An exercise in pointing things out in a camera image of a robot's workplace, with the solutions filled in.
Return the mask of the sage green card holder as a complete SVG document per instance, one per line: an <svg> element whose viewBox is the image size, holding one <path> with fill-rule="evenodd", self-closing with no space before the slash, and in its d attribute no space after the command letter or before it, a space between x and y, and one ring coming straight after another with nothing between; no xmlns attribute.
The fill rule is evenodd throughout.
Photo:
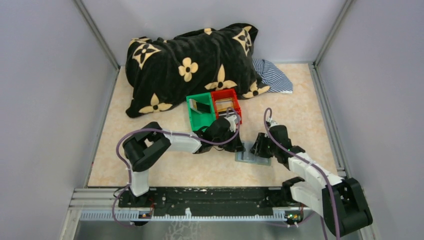
<svg viewBox="0 0 424 240"><path fill-rule="evenodd" d="M253 146L252 142L242 142L242 145L245 148L245 151L243 152L236 152L234 160L236 162L240 163L246 163L246 164L254 164L254 165L261 165L261 166L271 166L271 159L270 158L263 158L256 156L250 152L251 147Z"/></svg>

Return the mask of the green plastic bin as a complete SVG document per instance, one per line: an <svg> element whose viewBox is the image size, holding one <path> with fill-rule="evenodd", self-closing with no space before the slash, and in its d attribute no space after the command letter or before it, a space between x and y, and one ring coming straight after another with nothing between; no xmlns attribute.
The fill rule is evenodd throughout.
<svg viewBox="0 0 424 240"><path fill-rule="evenodd" d="M189 99L194 99L196 102L200 102L203 104L210 105L211 113L202 113L199 114L189 107ZM197 131L201 127L209 127L213 122L212 120L212 113L213 113L213 107L212 107L212 98L211 94L209 92L207 93L201 93L201 94L195 94L195 95L189 95L186 97L186 103L188 107L188 116L190 121L190 126L193 131Z"/></svg>

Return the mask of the red plastic bin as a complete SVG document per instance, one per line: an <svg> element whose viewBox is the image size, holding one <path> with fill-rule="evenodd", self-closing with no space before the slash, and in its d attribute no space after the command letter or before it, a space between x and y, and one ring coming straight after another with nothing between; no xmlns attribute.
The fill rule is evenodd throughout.
<svg viewBox="0 0 424 240"><path fill-rule="evenodd" d="M219 117L226 117L227 113L229 115L235 114L233 110L228 110L228 108L234 109L239 117L242 118L242 110L233 88L212 91L210 95L213 108L211 123Z"/></svg>

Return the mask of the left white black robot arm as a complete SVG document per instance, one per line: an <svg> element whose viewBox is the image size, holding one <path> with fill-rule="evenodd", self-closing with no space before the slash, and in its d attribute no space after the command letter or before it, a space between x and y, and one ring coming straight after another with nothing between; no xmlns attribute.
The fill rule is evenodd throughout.
<svg viewBox="0 0 424 240"><path fill-rule="evenodd" d="M230 153L245 151L239 136L239 123L233 114L219 117L210 126L192 132L165 130L156 121L133 131L118 143L129 162L131 202L138 207L149 203L149 169L165 152L203 154L214 146Z"/></svg>

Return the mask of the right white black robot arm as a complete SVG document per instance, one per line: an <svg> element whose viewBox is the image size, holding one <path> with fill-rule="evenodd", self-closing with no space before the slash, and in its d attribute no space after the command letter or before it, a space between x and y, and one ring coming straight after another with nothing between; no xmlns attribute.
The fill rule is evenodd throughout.
<svg viewBox="0 0 424 240"><path fill-rule="evenodd" d="M370 226L374 219L361 184L343 178L312 160L306 151L292 145L284 125L260 132L250 152L261 158L276 158L297 176L282 183L281 199L287 206L301 203L323 218L335 237Z"/></svg>

